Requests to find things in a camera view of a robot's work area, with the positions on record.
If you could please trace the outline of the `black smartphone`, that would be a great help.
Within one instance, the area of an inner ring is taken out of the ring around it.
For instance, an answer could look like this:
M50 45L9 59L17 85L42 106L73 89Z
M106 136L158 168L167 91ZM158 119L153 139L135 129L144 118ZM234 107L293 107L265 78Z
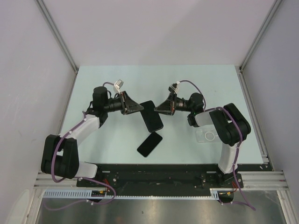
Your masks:
M137 148L137 152L147 158L162 140L163 138L161 135L156 132L152 132Z

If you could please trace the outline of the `clear phone case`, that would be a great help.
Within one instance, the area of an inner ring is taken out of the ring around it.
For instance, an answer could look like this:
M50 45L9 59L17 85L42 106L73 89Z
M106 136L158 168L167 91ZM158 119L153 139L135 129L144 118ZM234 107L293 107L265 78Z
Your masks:
M195 132L198 143L219 143L221 142L215 129L200 129Z

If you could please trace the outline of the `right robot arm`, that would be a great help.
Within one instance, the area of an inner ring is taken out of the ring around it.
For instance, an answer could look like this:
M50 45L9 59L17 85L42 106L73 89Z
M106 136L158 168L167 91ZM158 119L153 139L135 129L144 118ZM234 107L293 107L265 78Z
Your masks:
M170 93L168 98L157 106L154 111L173 115L176 111L189 112L187 121L195 128L213 125L222 141L222 150L215 181L220 187L227 187L233 180L231 174L236 174L240 145L251 132L249 122L233 104L204 110L204 97L193 93L188 100Z

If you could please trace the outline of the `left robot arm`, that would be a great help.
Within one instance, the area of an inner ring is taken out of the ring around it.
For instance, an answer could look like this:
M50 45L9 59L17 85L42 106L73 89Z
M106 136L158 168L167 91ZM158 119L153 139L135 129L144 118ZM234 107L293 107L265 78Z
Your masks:
M78 177L87 178L92 186L101 185L103 174L97 171L97 165L79 160L79 145L103 126L108 113L120 111L123 115L129 115L143 109L125 91L110 98L105 86L94 88L93 99L83 112L83 119L65 134L50 134L45 139L41 171L50 174L56 183Z

